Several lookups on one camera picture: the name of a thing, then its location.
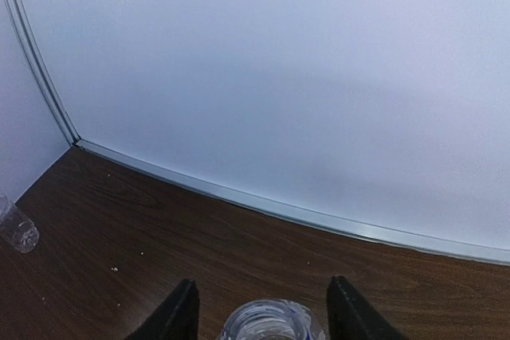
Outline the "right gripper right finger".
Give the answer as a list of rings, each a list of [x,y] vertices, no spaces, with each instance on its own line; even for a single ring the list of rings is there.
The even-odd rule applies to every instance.
[[[330,339],[407,339],[344,276],[331,278],[326,304]]]

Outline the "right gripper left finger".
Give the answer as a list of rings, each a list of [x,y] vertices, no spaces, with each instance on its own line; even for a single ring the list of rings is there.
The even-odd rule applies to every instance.
[[[197,339],[199,293],[192,279],[183,279],[135,330],[135,339]]]

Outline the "Pepsi bottle blue label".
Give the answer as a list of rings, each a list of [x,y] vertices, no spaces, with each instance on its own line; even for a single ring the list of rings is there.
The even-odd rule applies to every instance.
[[[325,338],[312,311],[287,299],[259,299],[241,305],[230,314],[218,335],[222,340]]]

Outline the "clear bottle white cap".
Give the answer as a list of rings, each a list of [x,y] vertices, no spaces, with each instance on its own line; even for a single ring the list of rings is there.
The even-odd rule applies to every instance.
[[[23,254],[33,251],[40,239],[34,222],[4,193],[1,193],[1,238]]]

